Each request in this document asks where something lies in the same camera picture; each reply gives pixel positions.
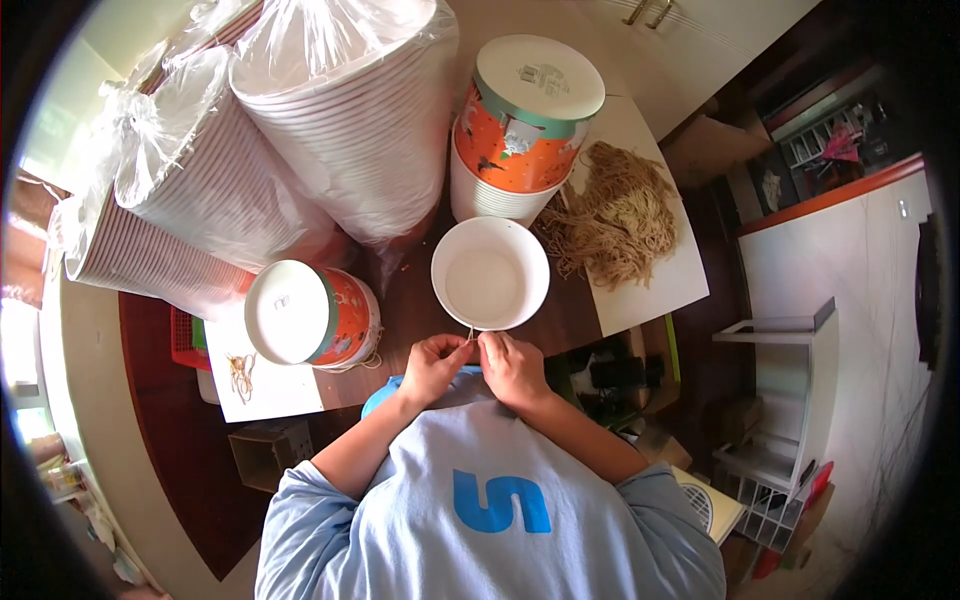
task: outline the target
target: blue letter print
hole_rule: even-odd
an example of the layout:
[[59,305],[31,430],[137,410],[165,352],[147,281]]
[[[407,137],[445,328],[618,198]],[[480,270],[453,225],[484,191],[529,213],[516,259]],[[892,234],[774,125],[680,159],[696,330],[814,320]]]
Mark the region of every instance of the blue letter print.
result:
[[499,533],[514,522],[516,494],[523,512],[523,528],[528,534],[550,533],[550,516],[540,486],[522,477],[495,477],[487,482],[487,508],[480,507],[477,476],[453,470],[453,509],[467,527],[487,534]]

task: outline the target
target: red plastic basket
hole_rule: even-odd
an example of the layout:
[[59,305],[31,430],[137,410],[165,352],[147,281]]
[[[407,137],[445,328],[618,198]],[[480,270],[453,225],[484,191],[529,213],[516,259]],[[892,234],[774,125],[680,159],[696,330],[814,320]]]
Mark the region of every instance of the red plastic basket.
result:
[[170,349],[178,365],[211,371],[206,350],[193,347],[193,317],[176,306],[170,307]]

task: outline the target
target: plastic bag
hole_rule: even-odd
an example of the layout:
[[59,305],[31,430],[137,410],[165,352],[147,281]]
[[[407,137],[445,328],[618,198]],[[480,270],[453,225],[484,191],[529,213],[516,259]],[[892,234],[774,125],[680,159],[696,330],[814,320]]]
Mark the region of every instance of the plastic bag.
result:
[[151,96],[119,94],[116,202],[252,272],[284,258],[342,267],[350,243],[296,190],[296,175],[227,87],[230,50],[204,50]]
[[107,107],[91,128],[86,189],[55,207],[48,236],[50,245],[63,251],[68,279],[160,298],[216,321],[244,300],[253,275],[181,242],[113,201],[123,152],[115,121],[118,107],[154,72],[159,56],[148,54],[129,79],[102,86]]
[[230,86],[381,292],[443,189],[458,41],[443,1],[268,0],[236,43]]
[[260,17],[263,0],[214,0],[190,10],[190,24],[170,41],[162,66],[171,71],[197,52],[232,46]]

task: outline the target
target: window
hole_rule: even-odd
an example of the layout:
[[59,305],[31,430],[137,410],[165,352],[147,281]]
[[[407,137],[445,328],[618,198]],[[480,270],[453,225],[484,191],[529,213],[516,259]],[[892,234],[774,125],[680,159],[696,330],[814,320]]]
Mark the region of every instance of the window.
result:
[[10,390],[13,426],[24,442],[54,432],[40,362],[39,311],[4,298],[0,311],[0,354],[3,378]]

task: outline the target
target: cabinet handle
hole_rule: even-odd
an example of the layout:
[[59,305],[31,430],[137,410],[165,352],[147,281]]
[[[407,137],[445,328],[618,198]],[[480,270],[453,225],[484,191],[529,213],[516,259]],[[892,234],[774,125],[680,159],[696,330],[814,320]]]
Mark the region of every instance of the cabinet handle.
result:
[[649,27],[650,29],[657,29],[657,26],[663,22],[664,18],[666,18],[666,14],[670,12],[670,9],[673,8],[673,2],[674,0],[666,0],[666,6],[663,7],[663,10],[660,11],[660,14],[657,15],[657,18],[655,18],[650,23],[647,23],[646,26]]
[[636,4],[636,8],[634,9],[634,11],[630,13],[630,16],[620,20],[623,21],[624,25],[633,25],[634,23],[636,23],[637,18],[640,17],[640,13],[643,12],[643,9],[647,8],[648,4],[650,4],[650,0],[640,0]]

